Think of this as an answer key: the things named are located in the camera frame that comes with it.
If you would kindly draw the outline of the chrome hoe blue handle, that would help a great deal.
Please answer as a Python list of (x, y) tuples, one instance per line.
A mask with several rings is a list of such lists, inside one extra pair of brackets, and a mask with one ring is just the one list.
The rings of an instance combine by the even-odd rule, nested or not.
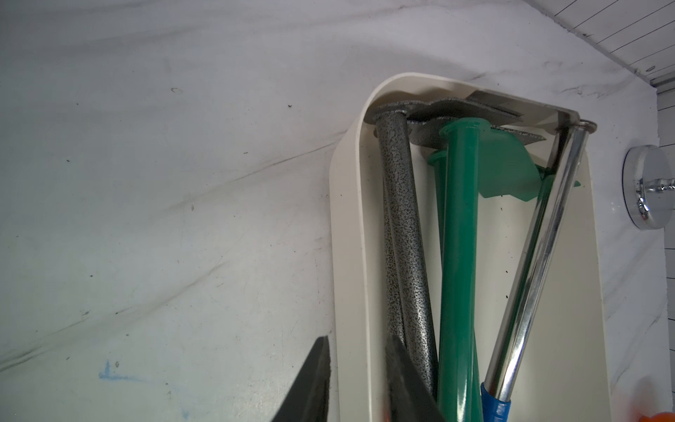
[(578, 167), (587, 139), (598, 126), (569, 109), (495, 91), (477, 90), (469, 98), (518, 116), (517, 124), (555, 135), (499, 335), (481, 384), (483, 419), (506, 421)]

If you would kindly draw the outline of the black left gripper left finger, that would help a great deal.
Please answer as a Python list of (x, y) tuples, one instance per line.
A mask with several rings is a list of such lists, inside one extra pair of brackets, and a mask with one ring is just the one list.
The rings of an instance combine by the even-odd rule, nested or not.
[(329, 403), (330, 342), (323, 336), (316, 339), (272, 421), (326, 421)]

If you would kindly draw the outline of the grey speckled hoe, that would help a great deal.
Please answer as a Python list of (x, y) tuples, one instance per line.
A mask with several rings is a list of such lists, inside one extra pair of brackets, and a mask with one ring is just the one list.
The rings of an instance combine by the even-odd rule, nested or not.
[(515, 111), (476, 100), (395, 101), (372, 105), (364, 121), (375, 127), (382, 162), (388, 332), (407, 346), (431, 396), (438, 394), (438, 356), (425, 266), (411, 138), (427, 147), (443, 144), (441, 127), (481, 118), (494, 127), (521, 120)]
[[(445, 240), (445, 207), (446, 207), (446, 153), (448, 144), (455, 141), (453, 136), (458, 129), (467, 129), (472, 124), (478, 125), (478, 142), (486, 144), (479, 149), (478, 163), (487, 165), (489, 173), (478, 179), (478, 192), (485, 198), (508, 194), (524, 202), (532, 200), (541, 187), (543, 170), (536, 166), (527, 153), (525, 147), (535, 142), (542, 142), (541, 135), (523, 132), (513, 128), (501, 128), (491, 125), (487, 120), (480, 118), (439, 117), (428, 121), (413, 121), (402, 113), (387, 112), (374, 118), (367, 118), (366, 123), (376, 128), (383, 128), (385, 136), (379, 139), (381, 152), (384, 158), (394, 158), (392, 165), (384, 165), (383, 181), (404, 181), (412, 184), (412, 164), (410, 145), (416, 144), (431, 148), (434, 153), (429, 163), (434, 168), (436, 199), (438, 209), (439, 240)], [(399, 267), (404, 262), (397, 258), (397, 249), (404, 248), (408, 255), (413, 256), (412, 263), (416, 267), (414, 275), (425, 272), (423, 263), (424, 253), (420, 243), (407, 246), (409, 240), (420, 240), (417, 234), (396, 235), (393, 229), (419, 231), (419, 224), (412, 223), (406, 217), (402, 223), (392, 220), (392, 207), (400, 207), (410, 211), (417, 207), (417, 198), (408, 192), (399, 198), (398, 202), (388, 196), (388, 186), (383, 186), (384, 201), (384, 238), (386, 262), (386, 297), (388, 302), (387, 318), (388, 330), (409, 345), (409, 336), (405, 331), (403, 276)]]

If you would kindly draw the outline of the green hoe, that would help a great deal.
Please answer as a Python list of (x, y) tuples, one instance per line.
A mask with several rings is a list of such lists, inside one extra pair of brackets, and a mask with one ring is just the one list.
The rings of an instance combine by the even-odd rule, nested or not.
[(557, 244), (564, 211), (576, 185), (580, 156), (559, 161), (554, 169), (536, 168), (540, 182), (534, 219), (508, 297), (506, 311), (484, 380), (478, 378), (475, 338), (477, 218), (479, 184), (513, 193), (512, 179), (530, 158), (512, 159), (503, 172), (500, 158), (439, 151), (429, 158), (434, 169), (441, 235), (441, 343), (438, 404), (448, 421), (506, 421), (544, 282)]
[(475, 338), (478, 200), (536, 198), (542, 177), (513, 134), (480, 118), (463, 118), (439, 132), (446, 149), (431, 164), (444, 202), (442, 230), (439, 409), (447, 421), (483, 420)]

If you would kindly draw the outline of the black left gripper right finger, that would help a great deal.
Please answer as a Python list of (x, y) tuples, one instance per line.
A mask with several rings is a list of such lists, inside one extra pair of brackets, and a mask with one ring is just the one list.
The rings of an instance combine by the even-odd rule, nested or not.
[(409, 354), (396, 335), (386, 344), (391, 421), (444, 421)]

